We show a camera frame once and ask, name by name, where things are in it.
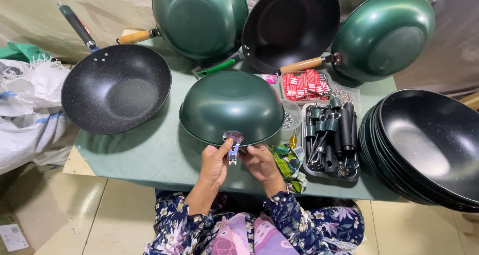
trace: floral clothing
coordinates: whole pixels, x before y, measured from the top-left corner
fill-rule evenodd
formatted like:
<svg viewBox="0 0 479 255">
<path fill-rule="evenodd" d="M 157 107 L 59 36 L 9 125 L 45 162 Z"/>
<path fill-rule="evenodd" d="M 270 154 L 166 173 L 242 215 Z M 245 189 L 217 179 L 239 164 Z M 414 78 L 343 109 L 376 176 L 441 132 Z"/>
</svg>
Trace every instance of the floral clothing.
<svg viewBox="0 0 479 255">
<path fill-rule="evenodd" d="M 145 245 L 145 255 L 210 255 L 220 224 L 233 212 L 222 212 L 226 193 L 220 192 L 212 211 L 188 215 L 183 193 L 162 191 L 157 195 L 154 229 L 157 238 Z M 289 191 L 279 192 L 264 202 L 264 210 L 275 227 L 299 254 L 351 255 L 361 244 L 364 219 L 361 210 L 351 200 L 300 197 Z M 258 216 L 243 213 L 249 252 L 255 254 L 254 223 Z"/>
</svg>

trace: red label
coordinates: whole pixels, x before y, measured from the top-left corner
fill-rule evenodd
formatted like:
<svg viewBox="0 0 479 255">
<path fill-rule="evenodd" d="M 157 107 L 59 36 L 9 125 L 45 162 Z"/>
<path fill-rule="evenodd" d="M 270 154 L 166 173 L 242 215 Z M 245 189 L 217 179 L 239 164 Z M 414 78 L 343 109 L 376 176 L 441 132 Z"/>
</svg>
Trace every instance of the red label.
<svg viewBox="0 0 479 255">
<path fill-rule="evenodd" d="M 90 29 L 88 29 L 88 27 L 85 24 L 83 24 L 83 22 L 81 20 L 80 20 L 80 22 L 81 22 L 81 25 L 83 25 L 83 27 L 85 27 L 85 30 L 87 30 L 88 34 L 92 34 Z"/>
</svg>

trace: green wok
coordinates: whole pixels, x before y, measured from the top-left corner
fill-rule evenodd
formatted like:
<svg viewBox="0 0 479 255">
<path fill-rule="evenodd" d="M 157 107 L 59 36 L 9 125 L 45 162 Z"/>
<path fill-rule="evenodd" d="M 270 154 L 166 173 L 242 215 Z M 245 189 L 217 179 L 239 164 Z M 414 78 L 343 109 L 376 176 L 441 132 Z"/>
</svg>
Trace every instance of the green wok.
<svg viewBox="0 0 479 255">
<path fill-rule="evenodd" d="M 195 62 L 217 62 L 240 48 L 246 0 L 152 0 L 157 27 L 118 39 L 132 44 L 161 36 Z"/>
<path fill-rule="evenodd" d="M 227 133 L 241 134 L 241 146 L 264 142 L 283 121 L 283 105 L 273 87 L 244 72 L 219 72 L 198 80 L 180 107 L 183 127 L 216 146 L 230 137 Z"/>
<path fill-rule="evenodd" d="M 283 66 L 281 73 L 332 62 L 347 80 L 381 80 L 411 65 L 433 32 L 428 0 L 367 0 L 339 28 L 331 55 Z"/>
</svg>

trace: floral sleeve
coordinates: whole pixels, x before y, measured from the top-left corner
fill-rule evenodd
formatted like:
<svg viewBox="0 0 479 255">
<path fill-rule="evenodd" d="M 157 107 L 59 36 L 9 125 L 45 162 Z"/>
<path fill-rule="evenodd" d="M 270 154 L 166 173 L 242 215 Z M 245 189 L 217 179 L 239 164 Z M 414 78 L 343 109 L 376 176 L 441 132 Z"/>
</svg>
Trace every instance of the floral sleeve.
<svg viewBox="0 0 479 255">
<path fill-rule="evenodd" d="M 184 203 L 183 193 L 158 197 L 155 210 L 157 238 L 145 245 L 144 254 L 190 254 L 199 243 L 202 228 L 213 225 L 211 213 L 188 215 L 189 206 Z"/>
<path fill-rule="evenodd" d="M 289 189 L 269 197 L 264 204 L 276 228 L 299 254 L 331 254 L 323 242 L 323 232 L 315 227 Z"/>
</svg>

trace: cardboard box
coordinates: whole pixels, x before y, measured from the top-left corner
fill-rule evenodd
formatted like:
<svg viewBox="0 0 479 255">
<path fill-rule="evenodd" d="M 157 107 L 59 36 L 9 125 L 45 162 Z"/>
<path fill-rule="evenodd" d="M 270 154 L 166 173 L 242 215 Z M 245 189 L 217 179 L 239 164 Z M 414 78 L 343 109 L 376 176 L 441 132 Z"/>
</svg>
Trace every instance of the cardboard box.
<svg viewBox="0 0 479 255">
<path fill-rule="evenodd" d="M 0 200 L 0 238 L 0 255 L 33 255 L 35 253 L 25 238 L 17 216 L 4 200 Z"/>
</svg>

